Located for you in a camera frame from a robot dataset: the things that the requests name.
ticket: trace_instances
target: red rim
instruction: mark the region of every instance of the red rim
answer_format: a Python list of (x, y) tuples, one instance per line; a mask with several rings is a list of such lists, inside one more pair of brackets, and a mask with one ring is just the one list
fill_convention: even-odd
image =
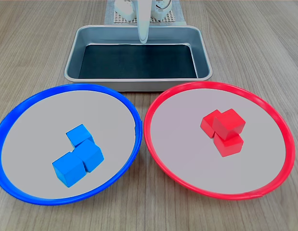
[[(259, 188), (254, 191), (246, 192), (246, 193), (240, 193), (240, 194), (222, 194), (222, 193), (215, 193), (215, 192), (209, 192), (206, 190), (199, 189), (184, 180), (177, 177), (174, 173), (172, 173), (165, 165), (164, 163), (159, 159), (157, 153), (155, 152), (155, 149), (152, 144), (151, 139), (151, 122), (153, 115), (157, 108), (168, 98), (171, 96), (178, 94), (180, 92), (186, 91), (186, 90), (193, 90), (193, 89), (216, 89), (216, 90), (223, 90), (227, 92), (231, 92), (233, 94), (242, 96), (258, 106), (260, 106), (263, 110), (265, 110), (276, 122), (279, 129), (282, 132), (284, 141), (285, 141), (285, 150), (286, 150), (286, 157), (285, 157), (285, 163), (283, 168), (281, 169), (280, 173), (277, 175), (277, 177), (271, 181), (266, 186)], [(293, 168), (294, 161), (295, 161), (295, 144), (294, 139), (291, 134), (291, 131), (284, 121), (284, 119), (279, 115), (279, 113), (270, 106), (267, 102), (265, 102), (263, 99), (258, 97), (257, 95), (246, 91), (242, 88), (235, 87), (230, 84), (225, 83), (219, 83), (219, 82), (193, 82), (193, 83), (185, 83), (178, 86), (175, 86), (165, 92), (163, 92), (155, 101), (151, 104), (145, 119), (144, 119), (144, 139), (146, 142), (146, 145), (148, 147), (149, 152), (151, 153), (153, 159), (157, 162), (157, 164), (162, 168), (162, 170), (173, 180), (181, 184), (182, 186), (205, 196), (217, 198), (217, 199), (223, 199), (223, 200), (246, 200), (246, 199), (254, 199), (262, 197), (276, 188), (278, 188), (290, 175), (290, 172)]]

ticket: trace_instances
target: red plate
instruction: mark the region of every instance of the red plate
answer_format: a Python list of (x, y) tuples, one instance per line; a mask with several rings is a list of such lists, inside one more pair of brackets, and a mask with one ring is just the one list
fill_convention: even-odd
[[(152, 125), (152, 119), (158, 110), (160, 106), (166, 102), (168, 99), (170, 99), (173, 96), (177, 96), (179, 93), (185, 92), (185, 91), (190, 91), (190, 90), (199, 90), (199, 89), (209, 89), (209, 90), (221, 90), (223, 92), (229, 92), (233, 95), (235, 94), (237, 96), (241, 96), (244, 98), (244, 100), (249, 100), (250, 102), (258, 105), (262, 110), (264, 110), (272, 119), (272, 121), (275, 122), (275, 124), (278, 126), (277, 128), (280, 129), (281, 132), (281, 137), (285, 142), (284, 145), (284, 150), (285, 150), (285, 158), (284, 162), (281, 165), (281, 170), (279, 173), (277, 173), (276, 177), (274, 177), (269, 183), (264, 185), (263, 187), (257, 188), (255, 190), (243, 192), (243, 193), (219, 193), (219, 192), (213, 192), (210, 190), (204, 190), (200, 187), (197, 187), (193, 183), (191, 183), (191, 180), (185, 180), (183, 179), (184, 177), (179, 177), (177, 174), (174, 173), (174, 171), (171, 171), (167, 164), (165, 164), (161, 158), (160, 158), (160, 153), (156, 153), (156, 148), (153, 145), (152, 137), (151, 137), (151, 125)], [(181, 98), (178, 101), (178, 107), (180, 105), (187, 105), (188, 102), (183, 102), (183, 99)], [(144, 138), (148, 147), (148, 150), (150, 151), (153, 159), (157, 162), (157, 164), (162, 168), (162, 170), (169, 175), (173, 180), (181, 184), (182, 186), (214, 198), (218, 199), (225, 199), (225, 200), (245, 200), (245, 199), (254, 199), (258, 197), (262, 197), (273, 190), (275, 190), (277, 187), (279, 187), (289, 176), (293, 165), (295, 161), (295, 144), (294, 144), (294, 139), (291, 134), (291, 131), (289, 127), (287, 126), (286, 122), (283, 120), (283, 118), (278, 114), (278, 112), (270, 106), (267, 102), (265, 102), (263, 99), (260, 97), (256, 96), (255, 94), (248, 92), (244, 89), (241, 89), (239, 87), (235, 87), (229, 84), (224, 84), (224, 83), (219, 83), (219, 82), (193, 82), (193, 83), (186, 83), (186, 84), (181, 84), (178, 86), (175, 86), (165, 92), (163, 92), (150, 106), (146, 117), (144, 121)]]

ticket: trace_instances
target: tray rim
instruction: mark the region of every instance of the tray rim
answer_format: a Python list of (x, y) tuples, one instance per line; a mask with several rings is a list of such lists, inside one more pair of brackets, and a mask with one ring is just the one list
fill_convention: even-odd
[[(32, 105), (48, 97), (51, 97), (53, 95), (57, 95), (57, 94), (65, 93), (69, 91), (77, 91), (77, 90), (90, 90), (90, 91), (108, 94), (120, 100), (129, 109), (135, 121), (135, 144), (134, 144), (133, 150), (131, 151), (130, 157), (126, 161), (125, 165), (107, 182), (105, 182), (101, 186), (91, 191), (88, 191), (86, 193), (83, 193), (77, 196), (58, 198), (58, 199), (45, 199), (45, 198), (35, 197), (21, 191), (20, 189), (15, 187), (7, 178), (7, 176), (4, 173), (2, 161), (1, 161), (3, 145), (10, 129), (12, 128), (16, 120)], [(43, 90), (29, 97), (28, 99), (24, 100), (20, 104), (18, 104), (13, 110), (11, 110), (7, 114), (7, 116), (0, 123), (0, 187), (2, 187), (2, 189), (4, 189), (9, 195), (23, 202), (27, 202), (35, 205), (65, 205), (65, 204), (75, 203), (75, 202), (87, 199), (105, 190), (113, 183), (115, 183), (122, 175), (124, 175), (124, 173), (129, 169), (129, 167), (134, 162), (139, 152), (140, 145), (142, 143), (142, 138), (143, 138), (143, 122), (141, 121), (138, 111), (136, 110), (135, 106), (124, 95), (120, 94), (115, 90), (112, 90), (104, 86), (96, 85), (96, 84), (85, 84), (85, 83), (84, 84), (66, 84), (66, 85), (60, 85), (57, 87)]]
[[(265, 110), (275, 121), (279, 129), (281, 130), (282, 136), (285, 141), (285, 162), (284, 165), (279, 172), (279, 174), (267, 185), (245, 193), (238, 193), (238, 194), (224, 194), (224, 193), (216, 193), (216, 192), (210, 192), (206, 191), (200, 188), (197, 188), (187, 182), (185, 182), (183, 179), (177, 177), (174, 173), (172, 173), (166, 165), (159, 159), (153, 143), (151, 139), (151, 122), (153, 115), (157, 108), (168, 98), (170, 98), (173, 95), (176, 95), (180, 92), (187, 91), (187, 90), (195, 90), (195, 89), (215, 89), (215, 90), (223, 90), (227, 91), (236, 95), (239, 95), (241, 97), (244, 97), (253, 103), (260, 106), (263, 110)], [(177, 85), (173, 88), (170, 88), (160, 94), (150, 105), (147, 114), (144, 119), (144, 139), (147, 145), (147, 148), (152, 156), (152, 158), (156, 161), (156, 163), (159, 165), (159, 167), (174, 181), (182, 185), (183, 187), (190, 189), (196, 193), (209, 196), (216, 199), (222, 199), (222, 200), (247, 200), (247, 199), (255, 199), (262, 197), (275, 189), (277, 189), (281, 184), (285, 182), (285, 180), (290, 175), (292, 168), (294, 166), (295, 162), (295, 142), (294, 138), (292, 136), (292, 133), (290, 131), (290, 128), (288, 127), (285, 120), (281, 117), (281, 115), (266, 101), (261, 99), (259, 96), (245, 90), (239, 87), (236, 87), (234, 85), (221, 83), (221, 82), (212, 82), (212, 81), (206, 81), (206, 82), (191, 82), (191, 83), (184, 83)]]
[(191, 81), (205, 81), (205, 80), (208, 80), (209, 78), (211, 78), (212, 75), (213, 75), (212, 66), (211, 66), (211, 63), (210, 63), (209, 58), (208, 58), (207, 50), (206, 50), (206, 47), (205, 47), (205, 43), (204, 43), (201, 31), (195, 26), (173, 25), (173, 26), (149, 26), (149, 28), (154, 28), (154, 27), (155, 28), (156, 27), (158, 27), (158, 28), (184, 27), (184, 28), (190, 28), (190, 29), (193, 29), (193, 30), (197, 31), (199, 33), (199, 37), (200, 37), (200, 40), (201, 40), (201, 43), (202, 43), (202, 46), (203, 46), (203, 51), (204, 51), (204, 54), (205, 54), (205, 58), (206, 58), (206, 61), (207, 61), (207, 67), (208, 67), (208, 70), (209, 70), (208, 75), (206, 77), (204, 77), (204, 78), (161, 78), (161, 79), (145, 79), (145, 78), (139, 78), (139, 79), (130, 79), (130, 78), (125, 78), (125, 79), (119, 79), (119, 78), (116, 78), (116, 79), (107, 79), (107, 78), (83, 79), (83, 78), (80, 78), (79, 79), (79, 78), (71, 78), (68, 75), (67, 71), (69, 69), (69, 65), (70, 65), (70, 62), (71, 62), (71, 59), (72, 59), (73, 50), (75, 48), (75, 44), (76, 44), (78, 35), (81, 32), (81, 30), (89, 28), (89, 27), (137, 28), (137, 26), (131, 26), (131, 25), (120, 25), (120, 26), (117, 26), (117, 25), (86, 25), (86, 26), (80, 27), (76, 31), (74, 41), (73, 41), (73, 45), (72, 45), (72, 48), (70, 50), (70, 53), (69, 53), (69, 56), (68, 56), (68, 59), (67, 59), (67, 62), (66, 62), (65, 70), (64, 70), (64, 77), (70, 82), (74, 82), (74, 83), (97, 83), (97, 84), (98, 83), (109, 83), (109, 82), (110, 83), (111, 82), (116, 82), (116, 83), (147, 83), (147, 82), (170, 82), (171, 83), (171, 82), (179, 82), (179, 83), (183, 83), (183, 82), (191, 82)]

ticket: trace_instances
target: gray plate surface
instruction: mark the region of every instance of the gray plate surface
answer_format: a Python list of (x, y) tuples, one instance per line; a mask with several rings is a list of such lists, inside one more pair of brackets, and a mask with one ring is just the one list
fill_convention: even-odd
[[(222, 157), (200, 124), (212, 111), (230, 108), (246, 121), (244, 145), (240, 153)], [(222, 90), (188, 90), (164, 101), (153, 115), (151, 138), (171, 172), (214, 193), (259, 189), (279, 174), (285, 162), (285, 142), (271, 116), (252, 101)]]
[[(52, 162), (73, 147), (66, 132), (84, 124), (105, 160), (72, 187), (57, 178)], [(95, 91), (70, 91), (46, 98), (15, 122), (2, 149), (11, 183), (32, 196), (58, 199), (89, 192), (125, 165), (135, 144), (135, 122), (118, 99)]]

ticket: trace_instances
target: blue rim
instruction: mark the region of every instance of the blue rim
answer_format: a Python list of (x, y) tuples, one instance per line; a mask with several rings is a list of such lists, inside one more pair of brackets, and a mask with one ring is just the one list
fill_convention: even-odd
[[(122, 169), (119, 172), (117, 172), (109, 181), (107, 181), (106, 183), (104, 183), (103, 185), (99, 186), (96, 189), (93, 189), (89, 192), (86, 192), (78, 196), (61, 198), (61, 199), (43, 199), (43, 198), (34, 197), (27, 193), (22, 192), (9, 181), (2, 167), (2, 161), (1, 161), (2, 148), (10, 129), (12, 128), (16, 120), (21, 116), (21, 114), (24, 113), (29, 107), (36, 104), (37, 102), (56, 94), (60, 94), (68, 91), (76, 91), (76, 90), (91, 90), (91, 91), (97, 91), (97, 92), (111, 95), (117, 98), (118, 100), (120, 100), (130, 110), (135, 120), (136, 138), (135, 138), (135, 145), (129, 159), (122, 167)], [(65, 204), (74, 203), (77, 201), (87, 199), (108, 188), (129, 169), (129, 167), (135, 160), (137, 153), (140, 149), (140, 145), (143, 137), (142, 124), (143, 123), (134, 105), (125, 96), (110, 88), (95, 85), (95, 84), (67, 84), (67, 85), (61, 85), (58, 87), (44, 90), (36, 95), (31, 96), (30, 98), (28, 98), (27, 100), (23, 101), (18, 106), (16, 106), (0, 123), (0, 186), (11, 196), (19, 200), (22, 200), (24, 202), (36, 204), (36, 205), (65, 205)]]

